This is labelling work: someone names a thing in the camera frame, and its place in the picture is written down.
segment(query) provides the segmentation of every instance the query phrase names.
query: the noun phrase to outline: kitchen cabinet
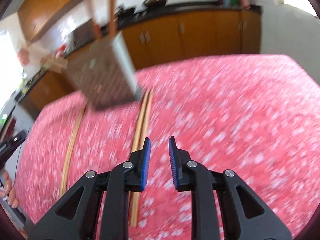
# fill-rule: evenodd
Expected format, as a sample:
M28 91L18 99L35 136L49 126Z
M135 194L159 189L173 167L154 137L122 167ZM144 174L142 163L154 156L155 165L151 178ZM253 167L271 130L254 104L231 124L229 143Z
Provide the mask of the kitchen cabinet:
M213 55L241 53L240 11L213 11L214 50Z
M153 65L183 59L174 16L143 22L142 28Z
M214 51L213 14L210 11L189 12L176 16L184 58L212 55Z
M261 13L241 10L175 12L122 29L135 68L210 55L259 53ZM70 59L89 49L73 52Z
M23 23L40 0L25 0L18 10L20 22Z
M174 16L135 24L122 33L136 69L183 59Z
M30 91L29 98L42 110L47 104L62 98L66 92L59 85L53 72L48 72Z
M136 69L153 65L151 54L143 33L142 24L135 24L122 30L133 65Z
M261 15L249 10L241 11L242 53L260 53Z
M25 0L18 16L26 40L36 41L78 2L80 0Z
M36 119L46 105L74 91L64 74L48 71L31 86L19 104Z

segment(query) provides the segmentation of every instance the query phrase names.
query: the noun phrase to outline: human hand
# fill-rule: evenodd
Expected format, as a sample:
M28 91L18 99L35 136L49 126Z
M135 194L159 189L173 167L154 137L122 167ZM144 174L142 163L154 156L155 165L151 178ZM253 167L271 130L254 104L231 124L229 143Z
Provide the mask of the human hand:
M9 178L7 171L3 172L3 178L5 179L5 184L3 190L0 190L0 197L8 196L8 204L12 206L12 208L17 208L20 201L16 197L16 190L12 187L12 180Z

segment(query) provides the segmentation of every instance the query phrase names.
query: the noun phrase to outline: finger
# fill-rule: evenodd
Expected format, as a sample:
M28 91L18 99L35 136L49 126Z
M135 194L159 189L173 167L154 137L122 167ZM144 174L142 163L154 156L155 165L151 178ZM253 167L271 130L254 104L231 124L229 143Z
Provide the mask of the finger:
M19 204L20 204L19 199L15 198L11 206L12 206L12 208L17 208L19 206Z
M11 179L7 179L4 185L4 192L6 195L9 194L10 190L12 189L12 181Z
M13 204L14 199L16 198L16 189L12 188L9 192L8 196L8 204L11 206Z
M4 171L3 171L3 174L2 174L2 177L3 177L4 179L9 179L9 173L8 173L6 170L4 170Z

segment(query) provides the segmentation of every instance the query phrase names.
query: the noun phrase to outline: pink patterned tablecloth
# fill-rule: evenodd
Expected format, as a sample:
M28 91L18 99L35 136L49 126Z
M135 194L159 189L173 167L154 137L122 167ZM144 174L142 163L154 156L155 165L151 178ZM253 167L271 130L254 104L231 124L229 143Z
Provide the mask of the pink patterned tablecloth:
M148 186L131 239L190 239L191 196L174 190L168 139L207 168L233 169L297 235L320 197L320 88L287 56L203 57L138 71L154 87L148 136ZM15 187L37 222L58 200L71 131L85 98L75 92L48 105L23 151ZM88 108L68 174L105 172L129 155L140 103Z

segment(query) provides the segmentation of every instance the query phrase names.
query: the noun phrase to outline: white wall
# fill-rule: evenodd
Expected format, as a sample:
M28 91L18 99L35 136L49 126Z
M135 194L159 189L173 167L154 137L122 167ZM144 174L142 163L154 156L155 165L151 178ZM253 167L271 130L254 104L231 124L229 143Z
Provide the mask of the white wall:
M287 4L263 5L261 53L286 54L320 84L320 21Z
M8 30L13 44L13 48L16 52L18 52L20 49L20 43L22 41L25 41L19 22L18 13L14 13L0 21L0 32L4 30Z

